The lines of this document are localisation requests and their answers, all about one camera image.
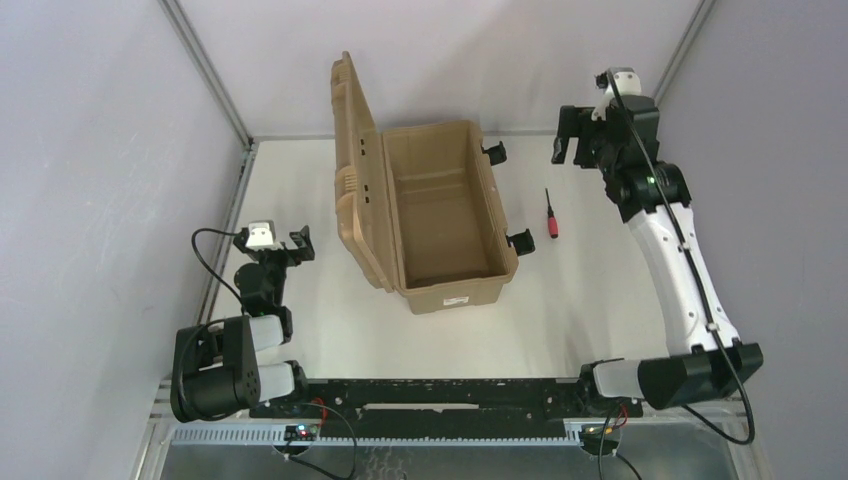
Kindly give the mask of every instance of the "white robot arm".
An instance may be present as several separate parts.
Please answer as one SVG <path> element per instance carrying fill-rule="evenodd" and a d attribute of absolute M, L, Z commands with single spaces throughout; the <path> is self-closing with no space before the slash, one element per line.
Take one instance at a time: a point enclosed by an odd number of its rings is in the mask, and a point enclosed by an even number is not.
<path fill-rule="evenodd" d="M 741 385 L 762 365 L 760 347 L 741 342 L 718 300 L 683 174 L 657 161 L 653 99 L 642 96 L 629 68 L 611 69 L 596 81 L 605 90 L 598 106 L 560 109 L 552 163 L 564 163 L 569 138 L 577 138 L 574 164 L 603 174 L 607 197 L 650 268 L 670 356 L 584 365 L 581 379 L 592 395 L 645 399 L 657 409 L 726 397 L 737 389 L 736 378 Z"/>

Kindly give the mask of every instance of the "toolbox lid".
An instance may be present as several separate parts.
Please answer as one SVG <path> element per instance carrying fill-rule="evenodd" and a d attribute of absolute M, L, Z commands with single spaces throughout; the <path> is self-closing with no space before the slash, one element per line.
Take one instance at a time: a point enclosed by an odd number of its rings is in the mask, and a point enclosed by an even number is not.
<path fill-rule="evenodd" d="M 368 281 L 392 292 L 397 285 L 393 185 L 383 141 L 348 52 L 333 63 L 330 86 L 336 130 L 336 217 L 339 237 Z"/>

